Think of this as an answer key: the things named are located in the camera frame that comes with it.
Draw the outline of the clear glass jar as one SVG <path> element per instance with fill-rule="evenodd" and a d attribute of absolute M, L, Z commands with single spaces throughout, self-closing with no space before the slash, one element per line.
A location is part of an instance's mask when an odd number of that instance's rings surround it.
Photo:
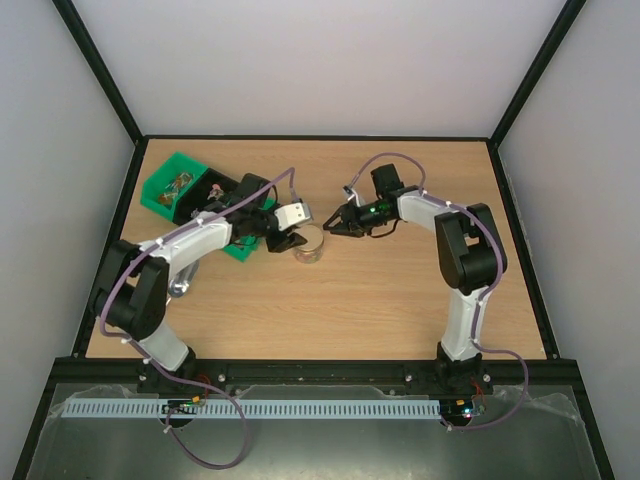
<path fill-rule="evenodd" d="M 304 245 L 296 246 L 293 249 L 294 258 L 302 264 L 313 264 L 318 262 L 324 252 L 324 242 L 307 242 Z"/>

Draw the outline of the white jar lid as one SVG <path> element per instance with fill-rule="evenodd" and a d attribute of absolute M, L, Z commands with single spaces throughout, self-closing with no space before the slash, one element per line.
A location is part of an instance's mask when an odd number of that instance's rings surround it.
<path fill-rule="evenodd" d="M 303 244 L 297 246 L 297 249 L 300 251 L 314 251 L 324 245 L 323 230 L 316 225 L 304 225 L 297 229 L 296 233 L 305 240 Z"/>

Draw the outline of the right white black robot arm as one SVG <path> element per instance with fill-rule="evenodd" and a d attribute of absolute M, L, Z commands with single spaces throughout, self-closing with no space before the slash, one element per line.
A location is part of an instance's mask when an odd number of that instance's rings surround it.
<path fill-rule="evenodd" d="M 440 273 L 451 289 L 445 333 L 437 345 L 435 379 L 455 392 L 482 376 L 481 329 L 488 300 L 507 268 L 507 258 L 488 205 L 460 206 L 406 186 L 396 167 L 371 172 L 376 200 L 364 202 L 351 185 L 346 202 L 324 222 L 333 235 L 371 237 L 391 222 L 412 223 L 435 234 Z"/>

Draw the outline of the green bin of sticks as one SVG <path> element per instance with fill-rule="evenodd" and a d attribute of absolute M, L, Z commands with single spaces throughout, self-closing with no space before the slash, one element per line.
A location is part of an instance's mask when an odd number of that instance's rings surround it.
<path fill-rule="evenodd" d="M 207 170 L 205 164 L 175 152 L 143 183 L 141 205 L 173 221 L 178 201 Z"/>

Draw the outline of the black bin of lollipops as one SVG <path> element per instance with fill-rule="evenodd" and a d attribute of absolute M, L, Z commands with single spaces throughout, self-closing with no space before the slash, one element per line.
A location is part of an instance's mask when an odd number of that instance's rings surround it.
<path fill-rule="evenodd" d="M 225 202 L 238 185 L 237 180 L 208 168 L 180 192 L 175 201 L 172 222 L 183 225 L 211 203 Z"/>

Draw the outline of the green bin of gummies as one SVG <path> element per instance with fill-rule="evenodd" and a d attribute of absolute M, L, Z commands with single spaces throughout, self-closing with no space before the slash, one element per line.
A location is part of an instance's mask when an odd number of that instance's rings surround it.
<path fill-rule="evenodd" d="M 246 236 L 227 245 L 223 252 L 237 261 L 245 262 L 258 249 L 260 243 L 261 240 L 259 238 Z"/>

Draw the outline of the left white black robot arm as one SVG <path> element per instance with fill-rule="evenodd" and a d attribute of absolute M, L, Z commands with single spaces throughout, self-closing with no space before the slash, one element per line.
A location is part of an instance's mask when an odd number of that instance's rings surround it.
<path fill-rule="evenodd" d="M 275 185 L 242 182 L 239 192 L 209 201 L 167 234 L 113 243 L 90 296 L 101 334 L 131 345 L 165 371 L 179 371 L 193 352 L 169 325 L 167 300 L 172 289 L 189 288 L 199 261 L 246 236 L 264 239 L 272 253 L 305 244 L 297 230 L 312 214 L 297 194 L 288 204 L 262 207 Z"/>

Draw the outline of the metal candy scoop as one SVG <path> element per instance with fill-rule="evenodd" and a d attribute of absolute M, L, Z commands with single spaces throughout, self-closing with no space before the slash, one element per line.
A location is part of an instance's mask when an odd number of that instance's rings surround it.
<path fill-rule="evenodd" d="M 168 285 L 168 295 L 171 299 L 181 298 L 186 295 L 198 269 L 199 261 L 195 261 L 176 274 Z"/>

